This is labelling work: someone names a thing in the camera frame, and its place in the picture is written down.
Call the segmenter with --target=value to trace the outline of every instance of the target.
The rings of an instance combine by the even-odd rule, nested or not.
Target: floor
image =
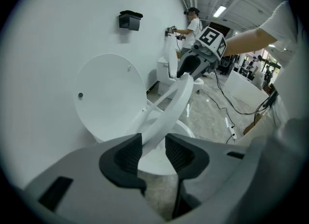
[[[220,75],[219,71],[217,72],[217,76],[220,86],[223,88],[227,76]],[[220,108],[227,107],[228,113],[235,124],[234,130],[237,138],[241,138],[245,127],[253,121],[253,115],[241,115],[233,110],[219,90],[214,73],[211,73],[207,77],[202,76],[201,79],[204,81],[203,91],[209,94],[218,103]],[[157,91],[158,85],[147,95],[147,98],[152,103],[160,97]],[[225,92],[225,95],[239,112],[255,111],[246,103],[232,97],[228,92]],[[158,107],[164,111],[170,102],[171,100],[167,98]],[[198,139],[226,143],[231,134],[226,127],[225,118],[231,124],[226,114],[226,109],[218,109],[217,105],[206,94],[200,91],[200,94],[196,92],[192,93],[187,108],[185,108],[179,120],[186,124]],[[235,141],[230,139],[228,143],[234,144]],[[139,171],[138,177],[144,179],[147,183],[145,193],[147,203],[165,220],[171,220],[177,193],[177,175],[158,176]]]

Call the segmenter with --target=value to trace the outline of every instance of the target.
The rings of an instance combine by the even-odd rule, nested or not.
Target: toilet
[[[108,54],[82,67],[73,99],[80,120],[98,143],[141,133],[143,152],[138,169],[172,175],[176,172],[165,155],[165,136],[177,133],[194,138],[192,131],[178,120],[190,98],[193,82],[191,75],[183,75],[151,103],[136,68],[125,58]],[[170,94],[175,98],[163,112],[157,105]]]
[[[158,94],[165,94],[169,87],[178,80],[177,76],[178,58],[174,47],[170,47],[168,59],[166,57],[159,58],[157,62],[156,75],[160,82]],[[193,83],[193,91],[197,91],[202,88],[204,82],[202,79],[197,78]],[[175,94],[170,94],[168,98],[173,99]]]

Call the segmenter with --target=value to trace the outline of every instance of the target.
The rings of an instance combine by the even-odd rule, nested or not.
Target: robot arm
[[[178,64],[177,77],[185,72],[194,80],[205,72],[212,72],[217,68],[226,50],[226,42],[222,33],[206,27],[197,36],[191,50],[182,55]]]

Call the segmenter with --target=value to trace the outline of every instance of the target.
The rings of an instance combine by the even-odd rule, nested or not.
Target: white wall
[[[123,10],[144,15],[139,31],[118,27]],[[0,151],[14,184],[24,187],[67,153],[94,143],[72,100],[81,67],[101,54],[123,56],[140,72],[146,91],[167,48],[166,27],[187,25],[183,11],[181,0],[19,3],[0,48]]]

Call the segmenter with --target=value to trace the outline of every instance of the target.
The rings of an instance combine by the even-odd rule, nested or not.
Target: toilet paper holder
[[[128,28],[129,30],[138,31],[140,28],[140,20],[143,15],[130,10],[120,12],[119,27]]]

